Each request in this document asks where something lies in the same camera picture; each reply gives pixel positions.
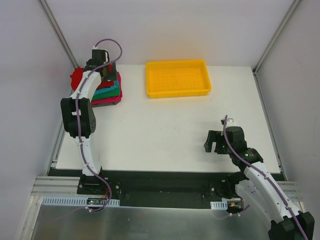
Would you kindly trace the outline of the red t shirt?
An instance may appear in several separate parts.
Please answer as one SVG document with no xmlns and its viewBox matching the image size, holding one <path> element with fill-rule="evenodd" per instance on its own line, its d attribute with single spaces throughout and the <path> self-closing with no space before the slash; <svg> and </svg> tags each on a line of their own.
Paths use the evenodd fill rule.
<svg viewBox="0 0 320 240">
<path fill-rule="evenodd" d="M 74 72 L 70 75 L 71 78 L 71 88 L 75 91 L 82 80 L 83 68 L 75 68 Z M 102 81 L 97 89 L 116 87 L 116 81 Z"/>
</svg>

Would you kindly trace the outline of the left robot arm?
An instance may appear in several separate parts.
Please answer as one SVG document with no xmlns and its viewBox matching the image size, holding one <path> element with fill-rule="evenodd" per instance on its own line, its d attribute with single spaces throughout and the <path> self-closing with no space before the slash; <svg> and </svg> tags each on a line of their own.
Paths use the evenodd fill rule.
<svg viewBox="0 0 320 240">
<path fill-rule="evenodd" d="M 94 47 L 76 90 L 60 101 L 64 130 L 74 140 L 81 158 L 80 185 L 88 187 L 96 195 L 105 191 L 107 183 L 101 176 L 102 166 L 94 144 L 97 123 L 91 101 L 97 87 L 109 77 L 112 64 L 106 49 Z"/>
</svg>

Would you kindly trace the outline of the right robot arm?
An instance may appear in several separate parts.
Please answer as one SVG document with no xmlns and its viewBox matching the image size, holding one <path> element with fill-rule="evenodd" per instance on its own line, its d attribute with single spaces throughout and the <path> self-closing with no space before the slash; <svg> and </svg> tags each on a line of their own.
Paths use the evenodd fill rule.
<svg viewBox="0 0 320 240">
<path fill-rule="evenodd" d="M 215 187 L 215 193 L 225 199 L 244 200 L 247 207 L 265 220 L 269 239 L 313 239 L 314 217 L 300 210 L 279 187 L 258 151 L 247 146 L 240 126 L 209 130 L 204 149 L 207 153 L 228 155 L 239 168 Z"/>
</svg>

